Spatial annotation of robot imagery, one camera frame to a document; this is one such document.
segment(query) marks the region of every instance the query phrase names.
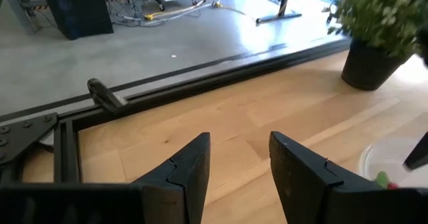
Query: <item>green object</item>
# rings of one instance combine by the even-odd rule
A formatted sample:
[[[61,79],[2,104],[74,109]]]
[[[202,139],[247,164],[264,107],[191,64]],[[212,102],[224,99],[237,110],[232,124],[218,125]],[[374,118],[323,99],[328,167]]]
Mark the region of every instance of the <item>green object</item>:
[[[385,189],[388,188],[389,178],[385,171],[377,173],[376,179],[374,181],[381,187]]]
[[[428,20],[428,0],[339,0],[334,15],[342,27],[329,33],[345,32],[390,57],[406,58],[420,52],[415,36]]]

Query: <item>wooden tabletop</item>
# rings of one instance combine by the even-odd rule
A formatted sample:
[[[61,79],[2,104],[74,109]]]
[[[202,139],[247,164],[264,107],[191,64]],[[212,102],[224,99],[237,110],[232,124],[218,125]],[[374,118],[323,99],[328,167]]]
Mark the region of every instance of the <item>wooden tabletop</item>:
[[[224,87],[80,132],[87,183],[127,183],[201,132],[211,133],[203,223],[285,223],[270,172],[277,130],[352,171],[382,138],[428,130],[428,71],[413,57],[375,92],[340,79],[347,52]],[[24,181],[50,182],[53,156],[28,158]]]

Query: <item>black speaker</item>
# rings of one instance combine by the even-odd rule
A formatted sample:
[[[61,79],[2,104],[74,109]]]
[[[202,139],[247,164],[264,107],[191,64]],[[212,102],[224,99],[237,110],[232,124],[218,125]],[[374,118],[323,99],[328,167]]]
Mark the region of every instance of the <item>black speaker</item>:
[[[113,33],[105,0],[46,0],[58,29],[70,40]]]

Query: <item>metal bracket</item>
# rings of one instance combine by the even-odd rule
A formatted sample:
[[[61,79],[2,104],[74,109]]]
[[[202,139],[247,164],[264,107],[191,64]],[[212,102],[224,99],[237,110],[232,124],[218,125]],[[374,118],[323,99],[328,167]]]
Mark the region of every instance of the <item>metal bracket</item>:
[[[39,142],[57,122],[57,114],[0,126],[0,166],[14,161]]]
[[[128,103],[124,98],[109,90],[97,78],[88,80],[88,90],[95,104],[112,113],[121,111]]]

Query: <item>concrete floor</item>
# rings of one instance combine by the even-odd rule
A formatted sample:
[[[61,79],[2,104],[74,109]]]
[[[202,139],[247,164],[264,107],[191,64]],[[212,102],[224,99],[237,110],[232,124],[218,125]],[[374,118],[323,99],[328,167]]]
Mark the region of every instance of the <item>concrete floor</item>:
[[[269,0],[221,2],[254,18],[278,11],[275,1]],[[166,8],[189,4],[182,0]],[[335,37],[326,35],[327,16],[321,13],[326,5],[319,0],[290,0],[288,9],[299,11],[302,17],[260,26],[248,16],[208,7],[160,27],[115,25],[114,34],[68,41],[52,27],[25,35],[4,2],[0,9],[0,114],[87,94],[90,78],[100,78],[112,87],[232,55],[263,52],[281,43],[293,48],[314,40],[329,42]],[[148,13],[157,11],[151,1],[143,7]]]

